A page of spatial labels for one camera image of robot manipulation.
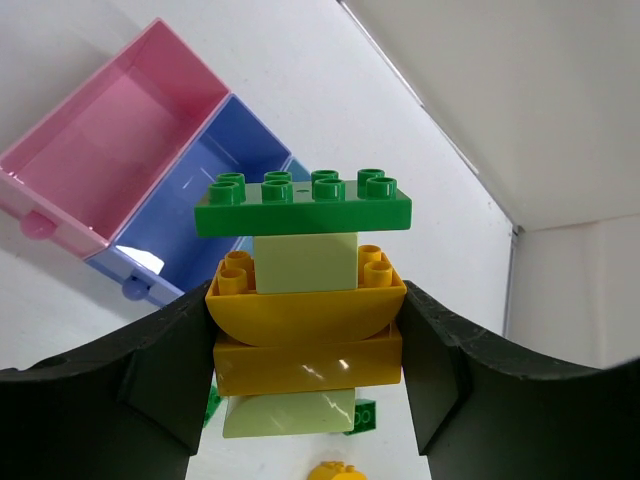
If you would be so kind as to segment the pale green lego block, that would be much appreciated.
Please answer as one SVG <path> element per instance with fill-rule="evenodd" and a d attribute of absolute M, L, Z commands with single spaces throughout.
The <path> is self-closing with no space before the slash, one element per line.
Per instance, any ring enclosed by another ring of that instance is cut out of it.
<path fill-rule="evenodd" d="M 256 236 L 257 292 L 352 290 L 358 286 L 358 234 Z"/>

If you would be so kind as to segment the green lego plate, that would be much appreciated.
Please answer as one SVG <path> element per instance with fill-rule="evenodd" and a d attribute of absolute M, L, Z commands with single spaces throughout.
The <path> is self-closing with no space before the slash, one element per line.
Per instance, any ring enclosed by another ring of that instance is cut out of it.
<path fill-rule="evenodd" d="M 360 170 L 355 180 L 314 171 L 303 182 L 286 172 L 257 183 L 228 173 L 209 186 L 194 216 L 201 237 L 407 230 L 412 200 L 380 169 Z"/>

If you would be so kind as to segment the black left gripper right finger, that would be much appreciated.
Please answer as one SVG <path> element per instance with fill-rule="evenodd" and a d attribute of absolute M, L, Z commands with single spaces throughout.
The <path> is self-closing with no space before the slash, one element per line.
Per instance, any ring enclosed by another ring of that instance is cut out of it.
<path fill-rule="evenodd" d="M 419 453 L 435 479 L 635 479 L 639 363 L 527 349 L 415 284 L 397 317 Z"/>

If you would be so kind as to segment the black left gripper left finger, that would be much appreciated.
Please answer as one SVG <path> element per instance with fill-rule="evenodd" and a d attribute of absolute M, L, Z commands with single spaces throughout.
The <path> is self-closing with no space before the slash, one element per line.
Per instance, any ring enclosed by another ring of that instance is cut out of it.
<path fill-rule="evenodd" d="M 214 370 L 208 289 L 28 369 L 2 370 L 2 478 L 185 478 Z"/>

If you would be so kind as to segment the yellow rectangular lego brick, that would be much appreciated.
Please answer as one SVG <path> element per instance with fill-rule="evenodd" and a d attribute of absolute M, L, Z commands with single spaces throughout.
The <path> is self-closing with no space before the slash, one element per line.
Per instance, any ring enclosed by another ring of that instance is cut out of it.
<path fill-rule="evenodd" d="M 213 348 L 219 392 L 251 396 L 397 384 L 402 337 L 394 323 L 364 340 L 255 347 L 221 334 Z"/>

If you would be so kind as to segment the pale green sloped lego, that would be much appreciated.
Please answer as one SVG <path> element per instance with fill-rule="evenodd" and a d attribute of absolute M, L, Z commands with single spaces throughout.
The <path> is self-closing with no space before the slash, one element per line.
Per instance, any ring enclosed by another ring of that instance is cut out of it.
<path fill-rule="evenodd" d="M 230 397 L 222 435 L 250 438 L 341 433 L 355 423 L 354 389 Z"/>

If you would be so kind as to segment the yellow curved lego brick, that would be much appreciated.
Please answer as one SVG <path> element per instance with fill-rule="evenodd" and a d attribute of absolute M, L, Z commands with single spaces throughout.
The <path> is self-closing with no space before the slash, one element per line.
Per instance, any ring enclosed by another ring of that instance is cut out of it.
<path fill-rule="evenodd" d="M 394 321 L 406 294 L 395 270 L 388 286 L 282 294 L 222 295 L 215 276 L 205 302 L 225 334 L 250 346 L 271 347 L 364 340 Z"/>

